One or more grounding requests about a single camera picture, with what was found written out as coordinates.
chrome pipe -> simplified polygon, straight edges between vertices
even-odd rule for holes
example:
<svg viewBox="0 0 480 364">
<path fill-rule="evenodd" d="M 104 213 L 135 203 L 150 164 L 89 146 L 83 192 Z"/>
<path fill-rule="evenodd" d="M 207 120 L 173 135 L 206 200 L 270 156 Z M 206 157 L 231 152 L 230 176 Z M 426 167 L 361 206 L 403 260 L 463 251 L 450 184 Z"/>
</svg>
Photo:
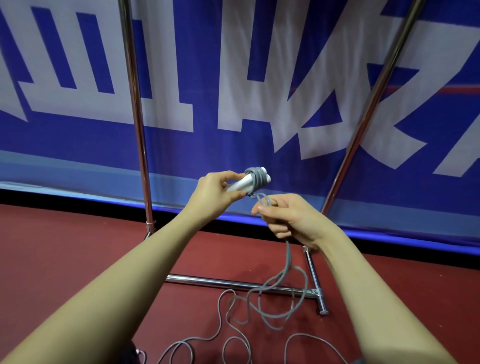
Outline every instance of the chrome pipe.
<svg viewBox="0 0 480 364">
<path fill-rule="evenodd" d="M 132 8 L 130 0 L 119 0 L 120 22 L 123 34 L 123 47 L 127 62 L 128 83 L 132 99 L 133 123 L 137 136 L 138 158 L 140 160 L 140 175 L 144 193 L 145 214 L 148 238 L 155 232 L 153 220 L 152 195 L 150 193 L 150 177 L 148 174 L 147 153 L 145 149 L 144 117 L 142 114 L 142 99 L 140 97 L 140 84 L 138 81 L 137 58 L 135 54 L 135 41 L 133 38 Z"/>
<path fill-rule="evenodd" d="M 239 282 L 236 280 L 224 280 L 224 279 L 214 279 L 214 278 L 203 278 L 203 277 L 192 277 L 184 276 L 180 274 L 169 274 L 165 282 L 168 283 L 177 283 L 177 284 L 188 284 L 192 286 L 201 286 L 201 287 L 210 287 L 210 288 L 221 288 L 223 290 L 233 289 L 238 291 L 249 291 L 252 288 L 261 288 L 262 285 L 258 283 L 247 283 Z M 279 294 L 283 296 L 292 296 L 292 293 L 295 297 L 300 297 L 303 290 L 301 288 L 290 288 L 278 286 L 269 291 L 264 291 L 263 293 L 270 294 Z M 307 289 L 305 293 L 305 298 L 317 299 L 317 291 L 313 289 Z"/>
<path fill-rule="evenodd" d="M 342 164 L 338 169 L 338 172 L 335 176 L 332 186 L 330 187 L 330 191 L 328 192 L 328 195 L 322 206 L 321 213 L 324 215 L 327 215 L 328 212 L 330 211 L 330 208 L 332 207 L 333 200 L 335 199 L 336 194 L 338 193 L 338 189 L 340 188 L 340 185 L 343 182 L 343 179 L 347 173 L 347 170 L 352 162 L 353 156 L 355 155 L 355 152 L 357 151 L 360 145 L 360 142 L 363 136 L 365 135 L 367 126 L 370 123 L 370 120 L 372 119 L 372 116 L 375 112 L 375 109 L 377 108 L 378 103 L 380 102 L 380 98 L 382 97 L 385 91 L 388 80 L 392 75 L 392 72 L 398 60 L 398 57 L 400 56 L 400 53 L 403 47 L 405 46 L 405 43 L 407 42 L 407 38 L 413 28 L 413 25 L 418 19 L 420 11 L 423 8 L 424 2 L 425 0 L 413 0 L 406 17 L 403 19 L 402 23 L 400 24 L 400 27 L 397 30 L 395 38 L 385 58 L 382 71 L 380 72 L 380 75 L 378 76 L 378 79 L 375 82 L 375 85 L 373 86 L 369 94 L 365 111 L 362 114 L 360 121 L 358 123 L 358 126 L 353 134 L 353 137 L 347 147 L 347 150 L 345 151 L 345 157 L 343 158 Z M 318 290 L 318 300 L 317 300 L 318 311 L 317 312 L 320 315 L 328 315 L 328 310 L 325 306 L 322 289 L 320 288 L 320 282 L 318 280 L 318 276 L 315 271 L 315 267 L 313 265 L 312 255 L 310 254 L 310 251 L 308 249 L 305 249 L 305 256 L 307 258 L 307 263 L 310 269 L 310 275 L 313 280 L 313 285 L 315 289 Z"/>
</svg>

metal frame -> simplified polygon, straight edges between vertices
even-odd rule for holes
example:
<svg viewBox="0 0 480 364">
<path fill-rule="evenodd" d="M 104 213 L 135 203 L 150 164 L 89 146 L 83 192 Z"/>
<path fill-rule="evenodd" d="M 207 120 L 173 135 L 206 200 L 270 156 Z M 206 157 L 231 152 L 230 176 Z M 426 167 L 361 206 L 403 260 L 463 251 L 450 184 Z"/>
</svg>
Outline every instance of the metal frame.
<svg viewBox="0 0 480 364">
<path fill-rule="evenodd" d="M 140 174 L 142 176 L 142 188 L 144 193 L 147 235 L 145 238 L 155 232 L 155 222 L 153 220 L 152 210 L 152 197 L 150 194 L 150 181 L 148 174 L 147 155 L 145 150 L 145 138 L 144 138 L 144 122 L 142 115 L 142 100 L 140 98 L 140 86 L 138 81 L 137 62 L 135 55 L 135 44 L 133 39 L 133 26 L 132 26 L 132 9 L 130 0 L 118 0 L 120 9 L 120 20 L 123 33 L 123 45 L 125 48 L 125 58 L 127 62 L 128 81 L 130 85 L 130 95 L 132 98 L 132 110 L 133 110 L 133 122 L 135 124 L 135 132 L 137 136 L 138 155 L 140 160 Z M 380 97 L 385 91 L 387 82 L 392 74 L 396 61 L 405 45 L 405 42 L 410 34 L 412 27 L 418 18 L 418 15 L 423 7 L 424 0 L 414 0 L 407 16 L 403 19 L 395 39 L 393 40 L 390 50 L 385 59 L 384 66 L 380 72 L 372 91 L 370 92 L 367 106 L 362 114 L 359 124 L 354 132 L 354 135 L 347 147 L 345 157 L 342 164 L 335 176 L 332 187 L 325 199 L 321 212 L 327 214 L 330 210 L 332 202 L 338 192 L 338 189 L 345 177 L 348 167 L 351 164 L 353 156 L 360 145 L 363 135 L 367 129 L 367 126 L 372 119 L 373 113 L 380 101 Z M 317 301 L 319 315 L 328 315 L 328 310 L 325 306 L 323 292 L 320 287 L 320 281 L 318 280 L 315 266 L 313 265 L 312 255 L 308 249 L 305 249 L 305 256 L 307 259 L 308 268 L 313 282 L 313 289 L 308 289 L 305 298 L 315 299 Z M 223 279 L 212 279 L 203 277 L 191 277 L 177 274 L 169 274 L 166 282 L 189 284 L 202 287 L 213 288 L 234 288 L 241 291 L 248 291 L 252 288 L 261 287 L 257 283 L 238 282 Z M 271 291 L 266 291 L 272 294 L 300 296 L 302 294 L 301 288 L 291 287 L 276 287 Z"/>
</svg>

person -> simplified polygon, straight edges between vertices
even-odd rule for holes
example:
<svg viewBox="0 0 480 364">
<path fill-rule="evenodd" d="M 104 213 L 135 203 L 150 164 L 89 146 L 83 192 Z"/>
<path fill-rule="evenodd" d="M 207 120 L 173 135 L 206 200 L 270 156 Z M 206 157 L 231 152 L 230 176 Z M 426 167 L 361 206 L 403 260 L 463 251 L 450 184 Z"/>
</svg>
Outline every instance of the person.
<svg viewBox="0 0 480 364">
<path fill-rule="evenodd" d="M 194 234 L 245 192 L 227 181 L 245 175 L 209 173 L 185 208 L 47 318 L 3 364 L 111 363 L 137 331 L 168 273 Z M 257 203 L 270 230 L 320 251 L 333 272 L 367 363 L 455 363 L 370 266 L 345 233 L 296 194 Z"/>
</svg>

banner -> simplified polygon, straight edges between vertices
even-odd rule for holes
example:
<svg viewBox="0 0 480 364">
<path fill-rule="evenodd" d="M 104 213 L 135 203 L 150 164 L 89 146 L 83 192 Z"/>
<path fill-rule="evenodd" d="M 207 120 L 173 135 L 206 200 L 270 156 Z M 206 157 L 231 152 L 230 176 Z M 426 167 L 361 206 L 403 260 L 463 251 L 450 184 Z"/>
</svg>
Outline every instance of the banner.
<svg viewBox="0 0 480 364">
<path fill-rule="evenodd" d="M 183 206 L 208 172 L 264 166 L 267 192 L 320 208 L 410 3 L 134 1 L 154 202 Z M 426 1 L 335 222 L 478 244 L 479 14 L 476 0 Z M 0 47 L 3 186 L 141 201 L 117 1 L 0 0 Z"/>
</svg>

jump rope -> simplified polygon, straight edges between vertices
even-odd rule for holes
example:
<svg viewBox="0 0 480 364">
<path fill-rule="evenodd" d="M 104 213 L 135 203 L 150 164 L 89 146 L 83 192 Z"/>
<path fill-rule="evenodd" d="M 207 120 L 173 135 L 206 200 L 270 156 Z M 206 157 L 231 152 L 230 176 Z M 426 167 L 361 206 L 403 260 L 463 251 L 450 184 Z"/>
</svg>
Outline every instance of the jump rope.
<svg viewBox="0 0 480 364">
<path fill-rule="evenodd" d="M 247 192 L 247 196 L 251 197 L 251 198 L 256 198 L 260 204 L 262 205 L 265 205 L 265 203 L 262 201 L 262 197 L 265 199 L 265 201 L 267 202 L 267 204 L 269 206 L 272 205 L 270 199 L 268 198 L 267 195 L 263 194 L 263 193 L 255 193 L 258 189 L 266 186 L 269 182 L 270 182 L 270 176 L 267 174 L 267 171 L 265 168 L 263 167 L 253 167 L 253 168 L 248 168 L 245 170 L 245 173 L 247 174 L 246 177 L 244 177 L 242 180 L 240 181 L 237 181 L 235 182 L 234 184 L 232 184 L 231 186 L 229 186 L 227 188 L 227 191 L 238 191 L 238 190 L 244 190 L 245 192 Z M 260 317 L 262 318 L 263 322 L 265 322 L 265 324 L 271 328 L 272 330 L 277 330 L 277 331 L 280 331 L 281 329 L 283 329 L 284 325 L 286 324 L 286 322 L 288 321 L 288 319 L 292 316 L 292 314 L 298 310 L 298 308 L 300 307 L 300 305 L 303 303 L 303 301 L 305 300 L 305 294 L 306 294 L 306 290 L 307 290 L 307 287 L 308 287 L 308 276 L 307 274 L 305 273 L 305 271 L 298 267 L 298 266 L 293 266 L 292 265 L 292 254 L 291 254 L 291 249 L 290 249 L 290 244 L 288 242 L 288 240 L 285 239 L 285 246 L 286 246 L 286 259 L 285 259 L 285 267 L 278 273 L 276 274 L 275 276 L 271 277 L 270 279 L 268 279 L 263 285 L 262 287 L 259 287 L 259 288 L 252 288 L 251 290 L 249 290 L 247 292 L 247 295 L 245 297 L 242 297 L 242 296 L 238 296 L 237 293 L 232 290 L 232 289 L 228 289 L 228 290 L 225 290 L 221 293 L 220 297 L 218 298 L 218 301 L 217 301 L 217 304 L 216 304 L 216 308 L 217 308 L 217 312 L 218 312 L 218 320 L 219 320 L 219 325 L 218 325 L 218 329 L 216 331 L 216 333 L 209 337 L 209 338 L 201 338 L 201 337 L 198 337 L 198 336 L 191 336 L 189 338 L 186 338 L 186 339 L 183 339 L 183 340 L 180 340 L 180 341 L 176 341 L 174 342 L 173 344 L 171 344 L 164 352 L 163 354 L 161 355 L 160 359 L 157 361 L 157 364 L 160 364 L 162 362 L 162 360 L 165 358 L 165 356 L 168 354 L 168 352 L 171 350 L 171 354 L 170 354 L 170 359 L 169 359 L 169 364 L 172 364 L 172 360 L 173 360 L 173 356 L 174 354 L 176 353 L 177 349 L 181 346 L 181 345 L 185 345 L 188 350 L 190 351 L 190 364 L 193 364 L 193 361 L 194 361 L 194 351 L 193 351 L 193 347 L 189 344 L 189 341 L 192 341 L 192 340 L 200 340 L 200 341 L 212 341 L 213 339 L 215 339 L 221 329 L 222 329 L 222 314 L 220 312 L 220 301 L 222 299 L 222 297 L 224 295 L 226 295 L 227 293 L 232 293 L 233 296 L 230 297 L 228 299 L 228 302 L 227 302 L 227 313 L 225 314 L 225 322 L 227 323 L 227 325 L 229 325 L 232 329 L 234 329 L 236 332 L 238 332 L 238 335 L 239 336 L 231 336 L 229 337 L 225 343 L 223 344 L 223 348 L 222 348 L 222 360 L 223 360 L 223 363 L 224 364 L 227 364 L 226 360 L 225 360 L 225 349 L 228 345 L 228 343 L 232 340 L 239 340 L 243 343 L 243 345 L 245 345 L 245 348 L 247 349 L 247 353 L 248 353 L 248 360 L 247 360 L 247 364 L 252 364 L 252 348 L 250 346 L 250 342 L 248 341 L 247 337 L 240 331 L 240 329 L 238 329 L 237 327 L 233 326 L 233 324 L 230 322 L 230 319 L 232 319 L 235 323 L 239 324 L 239 325 L 246 325 L 248 324 L 248 322 L 250 321 L 250 307 L 253 308 L 256 312 L 258 312 L 258 314 L 260 315 Z M 305 284 L 304 284 L 304 287 L 303 287 L 303 290 L 302 290 L 302 294 L 300 296 L 300 299 L 298 300 L 298 302 L 295 304 L 294 302 L 294 299 L 295 299 L 295 296 L 293 294 L 293 291 L 292 291 L 292 303 L 291 303 L 291 306 L 290 306 L 290 309 L 285 312 L 285 313 L 282 313 L 282 314 L 278 314 L 278 315 L 273 315 L 273 314 L 268 314 L 266 312 L 264 312 L 261 308 L 261 297 L 262 297 L 262 293 L 263 292 L 268 292 L 269 290 L 272 290 L 273 288 L 279 286 L 283 279 L 285 278 L 285 276 L 288 274 L 288 272 L 292 269 L 295 269 L 295 270 L 298 270 L 300 271 L 304 278 L 305 278 Z M 258 300 L 257 300 L 257 306 L 250 302 L 250 295 L 254 292 L 258 292 Z M 241 301 L 244 301 L 246 303 L 246 307 L 247 307 L 247 319 L 245 321 L 238 321 L 236 320 L 235 318 L 232 317 L 232 313 L 231 313 L 231 310 L 233 308 L 233 306 L 235 305 L 235 302 L 237 300 L 241 300 Z M 284 322 L 281 326 L 277 327 L 277 326 L 274 326 L 272 325 L 268 319 L 271 319 L 271 318 L 282 318 L 284 319 Z M 337 353 L 337 355 L 342 359 L 342 361 L 345 363 L 345 364 L 348 364 L 347 361 L 344 359 L 344 357 L 338 352 L 338 350 L 331 344 L 329 343 L 328 341 L 322 339 L 322 338 L 319 338 L 318 336 L 314 336 L 314 335 L 310 335 L 310 334 L 305 334 L 305 333 L 296 333 L 296 334 L 293 334 L 293 335 L 290 335 L 289 338 L 287 339 L 287 342 L 285 343 L 285 350 L 284 350 L 284 364 L 287 364 L 287 348 L 288 348 L 288 343 L 290 342 L 290 340 L 296 336 L 306 336 L 306 337 L 309 337 L 309 338 L 312 338 L 312 339 L 316 339 L 316 340 L 319 340 L 325 344 L 327 344 L 330 348 L 332 348 L 332 350 L 335 351 L 335 353 Z M 143 364 L 146 364 L 146 360 L 147 360 L 147 356 L 146 356 L 146 353 L 142 350 L 137 350 L 137 354 L 142 354 L 143 355 Z"/>
</svg>

